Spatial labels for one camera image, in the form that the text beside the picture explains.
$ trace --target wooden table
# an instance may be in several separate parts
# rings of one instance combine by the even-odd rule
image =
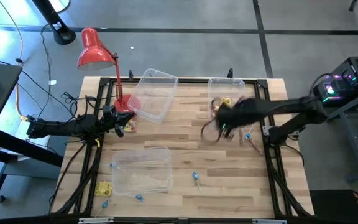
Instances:
[[[99,79],[85,77],[80,97],[96,96]],[[282,79],[268,79],[268,87],[271,100],[287,98]],[[123,84],[124,93],[132,93],[134,88],[135,83]],[[246,85],[244,95],[254,96],[254,87]],[[143,195],[144,203],[133,197],[112,195],[109,206],[99,216],[273,218],[265,157],[259,156],[247,144],[240,147],[238,135],[231,142],[221,140],[214,146],[200,141],[200,130],[208,117],[207,97],[207,84],[179,83],[172,106],[161,125],[138,119],[136,133],[125,133],[123,138],[114,133],[105,135],[98,181],[111,181],[109,165],[116,151],[165,146],[172,153],[173,186],[169,192]],[[78,114],[84,112],[85,102],[80,101]],[[279,115],[275,116],[275,121],[280,125],[290,118],[289,114]],[[263,149],[259,125],[255,125],[251,135]],[[298,149],[295,141],[288,140],[287,144]],[[80,143],[67,145],[61,173],[80,146]],[[84,154],[85,150],[79,153],[62,180],[53,211],[63,205],[78,185]],[[305,210],[313,213],[301,157],[282,147],[282,160],[288,188]],[[192,178],[193,171],[200,177],[201,193]],[[284,211],[281,190],[277,188],[280,208]],[[84,190],[82,207],[85,207],[88,191],[89,184]],[[99,211],[105,199],[95,196],[92,215]]]

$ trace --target wooden tabletop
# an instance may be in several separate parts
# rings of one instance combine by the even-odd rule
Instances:
[[[96,96],[99,79],[100,77],[85,77],[80,96]],[[268,87],[271,100],[287,98],[282,79],[268,79]],[[123,84],[124,93],[132,93],[134,88],[135,84]],[[254,87],[246,85],[244,95],[254,96]],[[111,181],[109,165],[116,151],[164,146],[172,154],[173,186],[169,192],[144,194],[143,203],[134,197],[112,195],[109,206],[99,216],[273,218],[265,157],[259,156],[248,144],[240,147],[238,135],[231,142],[220,140],[214,146],[200,141],[201,127],[208,121],[207,104],[208,84],[179,83],[172,106],[161,125],[138,119],[136,133],[125,133],[123,138],[114,133],[105,135],[98,181]],[[84,112],[85,102],[80,101],[78,114]],[[290,114],[275,116],[277,125],[289,119]],[[255,125],[251,135],[263,150],[259,125]],[[288,140],[287,144],[298,149],[295,141]],[[80,146],[80,143],[67,145],[60,175]],[[288,188],[304,209],[313,213],[301,157],[285,146],[281,148]],[[84,155],[85,150],[82,150],[63,178],[53,211],[64,204],[78,185]],[[193,171],[200,177],[201,192],[193,180]],[[277,191],[280,208],[284,211],[279,187]],[[84,190],[82,209],[88,192],[89,184]],[[99,211],[105,199],[95,196],[92,215]]]

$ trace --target red desk lamp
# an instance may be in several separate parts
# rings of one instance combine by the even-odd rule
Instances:
[[[92,70],[116,66],[118,99],[114,102],[116,110],[121,113],[132,112],[128,108],[130,94],[122,95],[121,78],[119,76],[118,56],[112,53],[100,40],[98,32],[92,28],[85,28],[81,32],[84,50],[78,57],[77,68],[81,70]],[[135,100],[135,108],[140,108],[138,99]]]

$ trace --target small blue object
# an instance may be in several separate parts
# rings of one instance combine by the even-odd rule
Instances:
[[[193,178],[194,178],[195,180],[198,180],[198,174],[196,173],[196,171],[193,172]]]
[[[107,208],[109,205],[109,199],[106,199],[106,201],[102,204],[102,208]]]
[[[141,195],[136,195],[136,199],[140,200],[141,202],[144,202],[144,199]]]

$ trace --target gray concrete floor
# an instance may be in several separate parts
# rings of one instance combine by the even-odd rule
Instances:
[[[46,22],[30,0],[2,1],[20,25],[42,26]],[[351,0],[259,0],[265,29],[358,30],[354,15],[347,10]],[[73,27],[256,29],[252,0],[98,0],[74,1],[60,14]],[[12,24],[0,6],[0,24]],[[38,32],[22,32],[24,70],[43,87],[48,74],[44,48]],[[142,75],[156,68],[176,76],[222,77],[229,68],[235,77],[266,78],[258,34],[158,34],[100,33],[101,40],[120,56],[121,73],[131,69]],[[289,97],[306,95],[314,78],[330,72],[349,56],[358,56],[355,35],[267,35],[267,47],[274,78],[283,78]],[[49,32],[45,43],[52,58],[52,79],[57,98],[67,91],[79,94],[85,75],[111,75],[114,69],[80,71],[76,60],[82,51],[77,39],[57,45]],[[16,32],[0,31],[0,60],[14,63],[19,54]],[[25,76],[19,83],[44,104],[47,96]],[[14,134],[19,117],[12,95],[0,116],[0,128]],[[36,114],[38,106],[20,91],[24,114]],[[52,100],[44,119],[70,117]],[[311,190],[354,189],[344,176],[358,170],[346,137],[336,122],[309,126],[302,132],[300,149]],[[8,201],[0,204],[0,218],[43,215],[56,179],[9,176],[1,190]]]

